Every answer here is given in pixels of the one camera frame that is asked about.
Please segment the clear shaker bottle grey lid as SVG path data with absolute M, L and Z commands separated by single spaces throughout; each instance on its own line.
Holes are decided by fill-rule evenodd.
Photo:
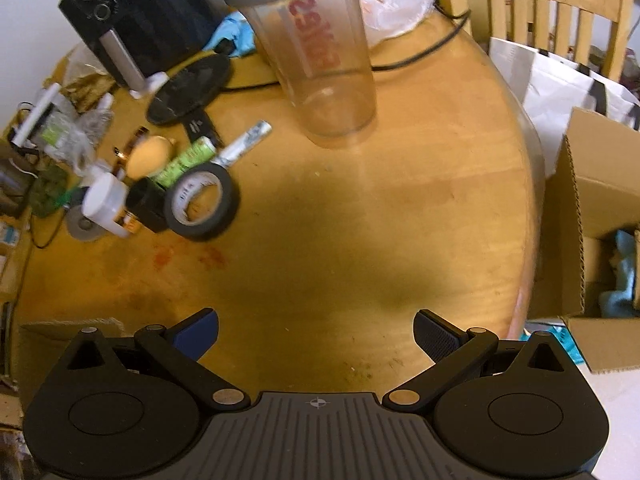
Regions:
M 376 117 L 359 0 L 224 0 L 240 11 L 309 139 L 355 142 Z

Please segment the black air fryer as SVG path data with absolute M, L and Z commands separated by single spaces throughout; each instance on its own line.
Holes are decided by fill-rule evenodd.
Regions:
M 61 0 L 58 8 L 116 82 L 137 92 L 200 52 L 228 12 L 224 0 Z

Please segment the amber kapton tape roll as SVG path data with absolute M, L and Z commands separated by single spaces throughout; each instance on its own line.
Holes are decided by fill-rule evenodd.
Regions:
M 129 140 L 125 143 L 123 148 L 118 148 L 117 146 L 113 148 L 116 158 L 111 174 L 114 177 L 119 178 L 119 180 L 122 180 L 124 178 L 124 175 L 126 174 L 126 165 L 132 151 L 140 142 L 145 140 L 148 136 L 148 128 L 137 128 L 134 134 L 130 136 Z

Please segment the green net bag of balls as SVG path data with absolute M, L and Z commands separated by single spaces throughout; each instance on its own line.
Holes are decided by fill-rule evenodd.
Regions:
M 67 172 L 58 165 L 47 166 L 35 180 L 28 194 L 28 204 L 37 218 L 47 218 L 64 204 Z

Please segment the cardboard box right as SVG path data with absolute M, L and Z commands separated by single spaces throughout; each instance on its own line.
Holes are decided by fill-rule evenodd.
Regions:
M 639 249 L 639 133 L 576 108 L 544 194 L 536 278 L 528 317 L 564 322 L 593 373 L 639 366 L 639 282 L 613 313 L 605 297 L 619 292 L 616 240 Z

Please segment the black electrical tape roll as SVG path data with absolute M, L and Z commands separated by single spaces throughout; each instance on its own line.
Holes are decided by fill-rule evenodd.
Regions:
M 240 191 L 230 172 L 206 162 L 189 169 L 169 189 L 164 214 L 171 231 L 204 242 L 230 226 L 240 204 Z

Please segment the black kettle base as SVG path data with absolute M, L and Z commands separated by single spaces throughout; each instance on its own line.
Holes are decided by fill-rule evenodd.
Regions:
M 228 84 L 233 73 L 230 58 L 209 55 L 184 66 L 154 94 L 146 120 L 154 126 L 181 122 L 194 110 L 206 107 Z

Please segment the white round jar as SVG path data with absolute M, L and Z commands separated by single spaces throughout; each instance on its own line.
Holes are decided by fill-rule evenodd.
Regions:
M 125 215 L 127 185 L 112 174 L 102 174 L 82 201 L 82 214 L 107 232 L 125 238 L 128 231 L 122 226 Z

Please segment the blue wet wipes pack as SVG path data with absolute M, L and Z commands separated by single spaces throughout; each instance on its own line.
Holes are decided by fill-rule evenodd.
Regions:
M 203 51 L 212 51 L 228 58 L 244 58 L 255 50 L 253 29 L 239 11 L 227 15 L 203 47 Z

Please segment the peach earbud case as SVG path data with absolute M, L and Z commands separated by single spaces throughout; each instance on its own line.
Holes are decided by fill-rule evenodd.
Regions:
M 154 177 L 174 158 L 175 144 L 163 136 L 149 136 L 130 153 L 126 176 L 131 180 Z

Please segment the green hand cream tube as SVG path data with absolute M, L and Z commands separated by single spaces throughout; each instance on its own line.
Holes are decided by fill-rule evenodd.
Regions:
M 211 160 L 217 153 L 216 146 L 207 136 L 200 136 L 185 151 L 152 177 L 152 180 L 163 188 L 171 188 L 174 183 L 189 169 Z

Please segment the clear bag of seeds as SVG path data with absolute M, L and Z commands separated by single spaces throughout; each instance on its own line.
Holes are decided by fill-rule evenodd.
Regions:
M 93 148 L 99 146 L 110 128 L 114 119 L 113 103 L 114 96 L 107 92 L 99 99 L 96 107 L 79 116 L 75 122 L 76 129 L 86 137 Z

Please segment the black rectangular device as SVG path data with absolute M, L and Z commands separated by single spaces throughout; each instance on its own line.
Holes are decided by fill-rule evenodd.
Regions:
M 183 118 L 182 125 L 191 143 L 204 136 L 217 150 L 224 147 L 224 141 L 221 139 L 212 120 L 202 108 L 187 114 Z

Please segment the silver white tube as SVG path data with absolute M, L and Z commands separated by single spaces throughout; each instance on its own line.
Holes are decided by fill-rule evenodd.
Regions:
M 223 148 L 213 159 L 212 163 L 218 166 L 229 168 L 238 162 L 244 155 L 252 150 L 257 144 L 265 140 L 272 133 L 272 125 L 261 120 L 238 136 L 228 146 Z

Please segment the white paper bag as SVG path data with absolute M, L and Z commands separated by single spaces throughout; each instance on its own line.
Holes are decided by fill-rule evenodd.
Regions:
M 497 37 L 489 41 L 489 57 L 538 133 L 548 177 L 555 173 L 575 107 L 639 129 L 639 100 L 584 64 Z

